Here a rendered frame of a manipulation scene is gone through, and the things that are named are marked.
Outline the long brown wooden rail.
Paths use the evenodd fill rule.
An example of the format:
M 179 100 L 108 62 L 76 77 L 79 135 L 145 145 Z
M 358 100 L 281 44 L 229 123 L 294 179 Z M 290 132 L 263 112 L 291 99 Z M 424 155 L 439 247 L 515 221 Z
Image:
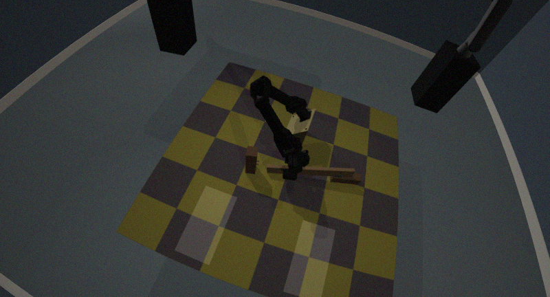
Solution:
M 283 174 L 283 170 L 288 169 L 286 165 L 273 165 L 267 164 L 267 173 L 277 173 Z M 334 167 L 310 167 L 306 166 L 302 168 L 301 173 L 297 175 L 324 175 L 324 176 L 334 176 L 343 175 L 343 177 L 352 177 L 354 174 L 354 168 L 334 168 Z

